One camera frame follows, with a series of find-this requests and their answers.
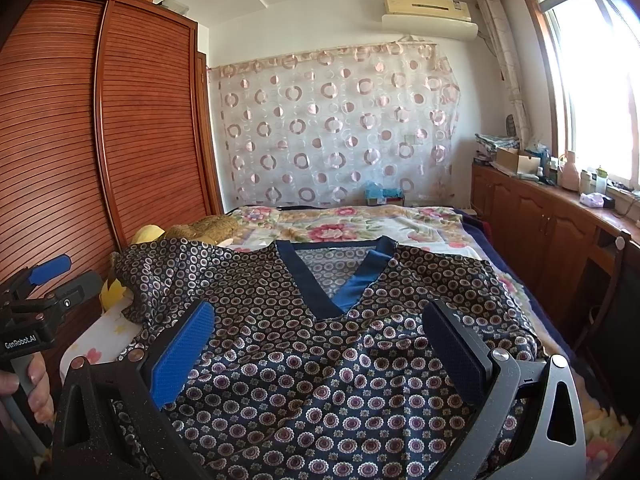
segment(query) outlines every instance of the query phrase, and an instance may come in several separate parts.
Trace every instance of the bed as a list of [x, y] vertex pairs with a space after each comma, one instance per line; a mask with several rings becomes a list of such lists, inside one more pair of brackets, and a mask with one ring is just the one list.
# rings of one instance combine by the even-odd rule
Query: bed
[[[425, 251], [489, 260], [505, 290], [529, 318], [546, 353], [564, 354], [572, 362], [587, 441], [587, 478], [597, 478], [628, 437], [631, 427], [610, 409], [588, 369], [575, 358], [532, 294], [496, 253], [490, 243], [490, 232], [475, 218], [445, 207], [400, 206], [322, 210], [247, 206], [231, 215], [240, 227], [229, 245], [236, 251], [258, 250], [278, 239], [344, 242], [375, 240], [386, 235]], [[84, 355], [92, 364], [112, 361], [138, 334], [140, 326], [122, 315], [130, 302], [130, 297], [123, 298], [67, 349], [60, 363], [63, 381], [73, 357]]]

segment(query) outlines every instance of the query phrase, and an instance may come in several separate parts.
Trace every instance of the wardrobe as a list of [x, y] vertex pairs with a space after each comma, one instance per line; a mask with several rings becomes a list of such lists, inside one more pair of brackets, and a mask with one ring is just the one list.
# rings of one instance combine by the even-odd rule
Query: wardrobe
[[[0, 283], [62, 253], [72, 270], [44, 288], [105, 276], [141, 226], [222, 213], [196, 34], [143, 0], [28, 7], [0, 51]], [[68, 314], [52, 380], [99, 313]]]

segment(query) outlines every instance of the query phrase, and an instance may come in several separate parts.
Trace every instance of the sheer curtain with circle pattern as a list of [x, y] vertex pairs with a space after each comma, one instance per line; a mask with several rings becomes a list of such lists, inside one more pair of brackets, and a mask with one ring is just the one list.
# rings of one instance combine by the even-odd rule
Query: sheer curtain with circle pattern
[[445, 205], [460, 88], [437, 44], [290, 54], [213, 70], [228, 206], [339, 206], [364, 185]]

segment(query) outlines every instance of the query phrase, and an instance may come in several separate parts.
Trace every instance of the beige air conditioner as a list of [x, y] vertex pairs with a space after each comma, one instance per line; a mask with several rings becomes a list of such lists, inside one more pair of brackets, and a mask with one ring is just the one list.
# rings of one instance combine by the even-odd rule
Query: beige air conditioner
[[471, 41], [478, 26], [471, 21], [466, 3], [455, 0], [385, 0], [386, 30], [414, 36], [435, 36]]

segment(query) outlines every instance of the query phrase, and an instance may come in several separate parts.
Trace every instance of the blue gripper pad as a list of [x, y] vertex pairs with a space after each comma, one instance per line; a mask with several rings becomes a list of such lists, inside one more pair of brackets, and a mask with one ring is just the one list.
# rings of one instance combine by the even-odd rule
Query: blue gripper pad
[[71, 268], [71, 258], [66, 254], [60, 254], [48, 262], [31, 269], [29, 282], [31, 285], [44, 285], [60, 274], [64, 274]]
[[486, 397], [492, 364], [489, 348], [460, 323], [443, 303], [432, 302], [422, 311], [422, 328], [438, 359], [465, 402], [481, 406]]
[[[176, 325], [163, 330], [153, 342], [146, 362], [150, 373], [146, 375], [151, 398], [158, 409], [174, 402], [214, 327], [214, 308], [210, 303], [201, 301], [188, 308]], [[157, 345], [161, 353], [156, 358]]]

